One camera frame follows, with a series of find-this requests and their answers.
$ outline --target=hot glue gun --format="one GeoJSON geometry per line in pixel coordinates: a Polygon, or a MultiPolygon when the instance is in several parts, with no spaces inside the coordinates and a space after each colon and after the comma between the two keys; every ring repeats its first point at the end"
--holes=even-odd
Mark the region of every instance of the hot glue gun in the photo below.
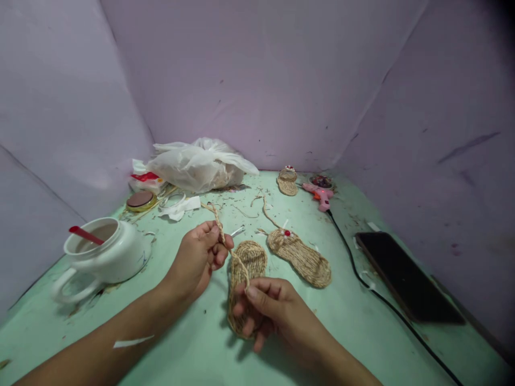
{"type": "Polygon", "coordinates": [[[329,199],[333,196],[333,191],[329,189],[324,189],[321,187],[318,187],[316,185],[311,185],[308,183],[303,183],[302,188],[304,190],[307,190],[308,192],[311,192],[314,194],[313,199],[317,199],[320,201],[320,205],[318,207],[318,210],[321,212],[326,212],[330,206],[329,206],[329,199]]]}

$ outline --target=light purple backdrop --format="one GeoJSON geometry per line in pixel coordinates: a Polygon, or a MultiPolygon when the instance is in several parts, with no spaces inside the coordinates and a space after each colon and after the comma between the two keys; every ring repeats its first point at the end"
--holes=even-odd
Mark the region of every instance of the light purple backdrop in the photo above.
{"type": "Polygon", "coordinates": [[[157,142],[298,170],[334,165],[426,3],[102,0],[157,142]]]}
{"type": "Polygon", "coordinates": [[[96,0],[1,2],[0,20],[1,319],[70,226],[123,202],[152,141],[96,0]]]}
{"type": "Polygon", "coordinates": [[[515,74],[481,0],[434,0],[339,162],[436,277],[515,343],[515,74]]]}

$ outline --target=black power cord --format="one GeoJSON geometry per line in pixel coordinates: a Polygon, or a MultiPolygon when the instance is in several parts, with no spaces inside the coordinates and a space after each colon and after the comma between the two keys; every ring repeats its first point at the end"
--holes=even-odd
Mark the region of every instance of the black power cord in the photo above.
{"type": "Polygon", "coordinates": [[[422,346],[427,350],[427,352],[436,360],[436,362],[442,367],[442,369],[449,375],[449,377],[452,378],[452,380],[459,386],[463,386],[463,384],[460,382],[460,380],[454,375],[454,373],[445,365],[445,363],[442,362],[442,360],[434,353],[434,351],[427,345],[426,342],[424,342],[424,339],[418,334],[418,332],[413,328],[410,322],[406,320],[406,318],[385,298],[381,296],[378,292],[376,292],[374,289],[370,289],[370,286],[359,276],[358,271],[356,270],[356,264],[354,263],[354,257],[352,255],[352,251],[350,250],[349,245],[347,244],[347,240],[342,234],[342,231],[338,227],[338,224],[334,220],[333,214],[331,213],[331,210],[328,209],[326,212],[333,221],[334,226],[338,230],[338,233],[340,234],[340,237],[343,240],[343,243],[345,244],[345,247],[347,248],[347,252],[349,253],[350,262],[352,264],[352,270],[354,271],[354,275],[356,275],[356,278],[359,280],[361,284],[365,286],[370,292],[372,292],[375,296],[377,296],[379,299],[383,301],[384,304],[390,307],[392,311],[396,313],[396,315],[399,317],[400,320],[403,321],[403,323],[406,325],[406,327],[411,331],[411,333],[417,338],[417,340],[420,342],[422,346]]]}

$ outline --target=white mug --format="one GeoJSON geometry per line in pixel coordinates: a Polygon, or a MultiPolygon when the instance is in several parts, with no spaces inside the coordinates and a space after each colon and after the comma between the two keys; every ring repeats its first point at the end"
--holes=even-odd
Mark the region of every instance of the white mug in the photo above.
{"type": "Polygon", "coordinates": [[[99,246],[76,234],[68,237],[64,252],[71,258],[70,268],[52,287],[52,298],[59,303],[77,303],[103,284],[130,279],[150,258],[151,240],[126,221],[104,217],[81,228],[105,241],[99,246]],[[64,286],[78,272],[92,274],[95,280],[75,295],[64,295],[64,286]]]}

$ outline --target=black phone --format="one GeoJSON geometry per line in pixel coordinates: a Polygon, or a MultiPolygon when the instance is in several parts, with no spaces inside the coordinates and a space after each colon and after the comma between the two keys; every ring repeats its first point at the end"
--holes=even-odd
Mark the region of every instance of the black phone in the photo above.
{"type": "Polygon", "coordinates": [[[406,315],[415,322],[465,324],[465,319],[385,232],[357,233],[356,241],[406,315]]]}

